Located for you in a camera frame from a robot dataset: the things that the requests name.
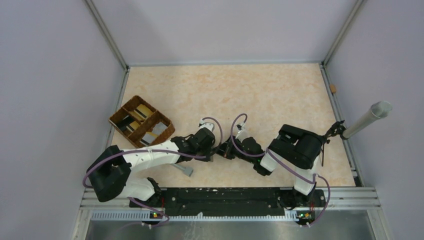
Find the brown woven divided basket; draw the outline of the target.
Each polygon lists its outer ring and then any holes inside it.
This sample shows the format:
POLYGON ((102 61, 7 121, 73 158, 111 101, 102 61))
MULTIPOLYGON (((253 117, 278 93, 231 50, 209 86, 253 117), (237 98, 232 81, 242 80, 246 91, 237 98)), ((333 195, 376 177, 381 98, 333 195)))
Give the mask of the brown woven divided basket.
POLYGON ((151 132, 153 127, 158 122, 163 122, 164 124, 166 124, 167 129, 162 134, 158 135, 158 137, 149 146, 158 145, 165 142, 175 132, 175 127, 172 121, 139 95, 134 95, 126 103, 124 103, 123 106, 121 106, 112 116, 109 117, 108 121, 115 128, 115 130, 117 130, 122 136, 124 136, 125 139, 127 139, 136 148, 148 147, 148 146, 142 145, 141 143, 139 143, 139 141, 146 132, 151 132), (150 117, 148 117, 145 121, 139 121, 135 119, 135 117, 132 116, 132 114, 130 114, 130 111, 134 110, 138 105, 141 105, 141 104, 146 105, 149 109, 153 111, 153 114, 150 117), (134 132, 130 132, 128 130, 125 130, 124 132, 122 132, 116 126, 118 122, 122 121, 127 116, 131 116, 139 124, 139 127, 134 132))

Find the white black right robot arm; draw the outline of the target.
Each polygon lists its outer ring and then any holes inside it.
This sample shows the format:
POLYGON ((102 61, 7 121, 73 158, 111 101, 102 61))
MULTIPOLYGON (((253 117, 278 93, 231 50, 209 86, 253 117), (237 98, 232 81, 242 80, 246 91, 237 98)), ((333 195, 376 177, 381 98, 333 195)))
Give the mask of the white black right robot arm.
POLYGON ((242 159, 253 164, 253 169, 262 176, 269 176, 277 165, 287 161, 294 165, 295 175, 293 200, 299 206, 307 206, 314 198, 314 177, 322 147, 329 135, 319 135, 302 128, 284 124, 270 145, 264 150, 247 132, 243 123, 217 150, 223 158, 242 159))

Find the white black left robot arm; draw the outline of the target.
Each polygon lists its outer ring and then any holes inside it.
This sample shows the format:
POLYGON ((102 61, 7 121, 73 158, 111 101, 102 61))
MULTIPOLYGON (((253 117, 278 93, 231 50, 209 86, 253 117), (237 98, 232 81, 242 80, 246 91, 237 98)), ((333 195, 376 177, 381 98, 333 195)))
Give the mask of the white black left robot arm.
POLYGON ((162 143, 137 149, 120 149, 111 145, 87 169, 84 181, 90 182, 99 202, 115 198, 132 198, 154 207, 160 202, 161 188, 152 177, 139 178, 137 173, 191 160, 209 161, 216 137, 206 125, 187 137, 175 136, 162 143))

